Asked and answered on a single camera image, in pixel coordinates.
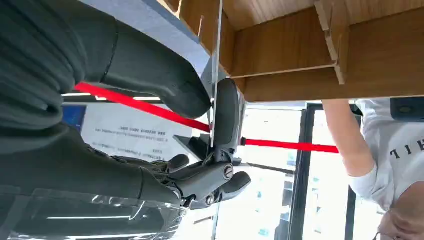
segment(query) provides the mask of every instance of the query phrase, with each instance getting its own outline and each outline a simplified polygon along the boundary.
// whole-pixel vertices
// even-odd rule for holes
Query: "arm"
[[[374,168],[371,150],[361,135],[347,99],[323,100],[328,129],[343,157],[347,173],[362,177]]]

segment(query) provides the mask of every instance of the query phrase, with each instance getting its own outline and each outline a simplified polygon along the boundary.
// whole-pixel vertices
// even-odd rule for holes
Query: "person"
[[[347,99],[322,104],[351,188],[386,211],[381,239],[424,239],[424,124],[393,120],[389,98],[359,99],[361,132]]]

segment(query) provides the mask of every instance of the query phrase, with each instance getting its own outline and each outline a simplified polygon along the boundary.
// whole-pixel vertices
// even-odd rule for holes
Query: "wooden support beam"
[[[316,12],[331,59],[336,62],[334,68],[340,84],[347,78],[349,53],[349,12],[345,0],[316,0]]]
[[[245,78],[249,102],[424,95],[424,8],[350,27],[349,80],[333,67]]]
[[[333,66],[315,8],[235,34],[232,78]]]

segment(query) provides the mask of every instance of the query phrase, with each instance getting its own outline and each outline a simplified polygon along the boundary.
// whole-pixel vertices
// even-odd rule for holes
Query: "poster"
[[[193,129],[121,104],[87,104],[81,136],[108,155],[169,161],[187,154],[174,135],[191,137]]]

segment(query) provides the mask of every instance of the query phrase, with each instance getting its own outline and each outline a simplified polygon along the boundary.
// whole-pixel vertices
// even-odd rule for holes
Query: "wooden desk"
[[[218,0],[158,1],[212,52]],[[424,0],[223,0],[220,64],[249,102],[424,95]]]

